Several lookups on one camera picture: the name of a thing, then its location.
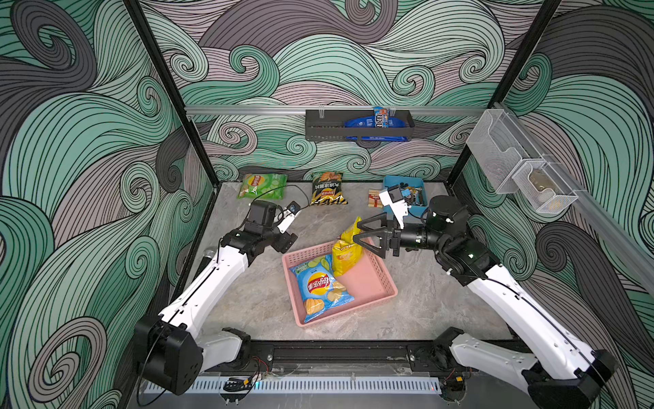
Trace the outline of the yellow potato chips bag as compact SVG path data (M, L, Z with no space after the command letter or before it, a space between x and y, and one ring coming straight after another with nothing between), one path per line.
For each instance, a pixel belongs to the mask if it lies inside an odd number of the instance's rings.
M357 217L332 246L332 269L335 277L347 274L363 256L363 247L354 242L354 236L361 233L358 223L362 219Z

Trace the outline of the pink plastic basket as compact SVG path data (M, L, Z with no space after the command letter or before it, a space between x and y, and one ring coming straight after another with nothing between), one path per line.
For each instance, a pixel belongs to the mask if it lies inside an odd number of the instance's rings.
M381 257L371 252L364 251L362 259L347 274L338 278L344 284L354 301L344 306L336 307L333 310L320 315L318 318L305 323L307 312L301 300L301 291L297 279L291 273L291 268L308 262L315 257L331 254L332 245L335 241L326 242L320 245L310 246L301 250L289 252L282 257L284 265L284 277L291 299L291 306L296 319L296 325L301 328L326 322L327 320L354 313L363 308L369 308L375 304L385 303L398 295L398 289L390 272Z

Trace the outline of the green potato chips bag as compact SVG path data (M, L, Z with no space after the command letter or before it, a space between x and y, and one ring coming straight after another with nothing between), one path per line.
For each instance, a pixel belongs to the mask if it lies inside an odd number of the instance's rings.
M283 174L246 174L238 192L238 198L283 199L287 181L287 175Z

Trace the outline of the blue potato chips bag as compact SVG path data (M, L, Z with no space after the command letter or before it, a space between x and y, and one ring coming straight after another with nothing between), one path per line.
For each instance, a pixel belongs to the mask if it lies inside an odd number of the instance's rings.
M337 280L331 254L303 262L291 268L291 274L295 276L301 294L304 323L355 300L347 287Z

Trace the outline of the black potato chips bag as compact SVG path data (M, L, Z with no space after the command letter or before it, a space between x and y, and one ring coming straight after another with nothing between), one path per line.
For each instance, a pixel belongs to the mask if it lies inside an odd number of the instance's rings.
M342 192L342 172L328 171L316 175L312 180L311 206L347 205Z

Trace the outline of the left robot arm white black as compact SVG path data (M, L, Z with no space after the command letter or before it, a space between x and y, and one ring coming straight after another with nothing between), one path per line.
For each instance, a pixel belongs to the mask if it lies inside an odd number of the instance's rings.
M277 228L262 234L238 229L226 234L189 288L157 315L146 315L135 325L133 361L138 380L182 395L200 373L238 359L246 334L223 329L203 339L204 322L235 279L267 247L284 254L296 240L296 234Z

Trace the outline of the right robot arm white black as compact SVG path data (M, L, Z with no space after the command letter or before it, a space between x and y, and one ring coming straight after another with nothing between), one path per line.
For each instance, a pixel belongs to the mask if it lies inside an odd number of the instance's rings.
M354 242L378 257L431 251L437 264L492 307L527 347L511 350L450 327L434 342L438 365L480 370L525 392L540 408L591 407L616 369L614 356L569 332L514 280L468 233L470 214L457 198L432 197L417 223L405 223L410 214L405 200L389 198L393 213L359 221Z

